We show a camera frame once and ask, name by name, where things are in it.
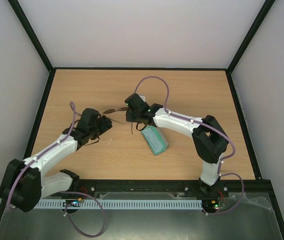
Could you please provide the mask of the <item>dark aviator sunglasses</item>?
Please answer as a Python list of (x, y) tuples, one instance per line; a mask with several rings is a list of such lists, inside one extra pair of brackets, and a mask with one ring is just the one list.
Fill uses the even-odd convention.
[[(116, 112), (126, 112), (127, 110), (128, 110), (128, 107), (121, 107), (119, 109), (114, 109), (114, 108), (108, 109), (108, 110), (106, 110), (102, 113), (101, 117), (107, 117), (107, 115), (112, 114), (112, 113), (116, 113)], [(118, 123), (118, 121), (116, 121), (116, 120), (113, 120), (113, 119), (111, 119), (111, 120), (112, 120), (112, 127), (113, 127), (113, 122)]]

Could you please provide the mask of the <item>grey sunglasses case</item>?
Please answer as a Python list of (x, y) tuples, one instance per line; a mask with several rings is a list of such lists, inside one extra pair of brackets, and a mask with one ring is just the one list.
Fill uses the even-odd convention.
[(157, 127), (147, 126), (145, 129), (141, 130), (141, 135), (155, 156), (162, 154), (169, 148), (167, 139)]

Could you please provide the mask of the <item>light blue cleaning cloth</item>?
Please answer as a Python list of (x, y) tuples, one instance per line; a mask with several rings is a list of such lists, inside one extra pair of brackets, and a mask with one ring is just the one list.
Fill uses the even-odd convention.
[(165, 145), (162, 142), (161, 136), (157, 133), (157, 131), (152, 128), (146, 128), (142, 131), (143, 136), (148, 143), (152, 153), (157, 156), (165, 151)]

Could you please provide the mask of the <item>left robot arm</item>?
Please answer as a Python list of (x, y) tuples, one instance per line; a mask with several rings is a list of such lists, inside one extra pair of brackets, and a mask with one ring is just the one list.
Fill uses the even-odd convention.
[(77, 190), (77, 174), (66, 169), (51, 176), (47, 176), (47, 172), (68, 155), (88, 145), (89, 141), (97, 143), (100, 135), (111, 128), (110, 118), (95, 109), (86, 108), (80, 119), (74, 119), (70, 127), (48, 147), (24, 160), (9, 162), (0, 186), (0, 198), (6, 200), (9, 209), (16, 207), (29, 212), (40, 199)]

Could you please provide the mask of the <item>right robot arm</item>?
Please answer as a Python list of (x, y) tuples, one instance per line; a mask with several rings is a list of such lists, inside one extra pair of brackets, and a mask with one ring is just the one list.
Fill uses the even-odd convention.
[(127, 97), (125, 104), (128, 107), (126, 121), (170, 129), (191, 138), (198, 156), (203, 161), (199, 190), (206, 196), (217, 191), (219, 170), (228, 140), (213, 116), (194, 118), (165, 109), (157, 103), (148, 105), (137, 93)]

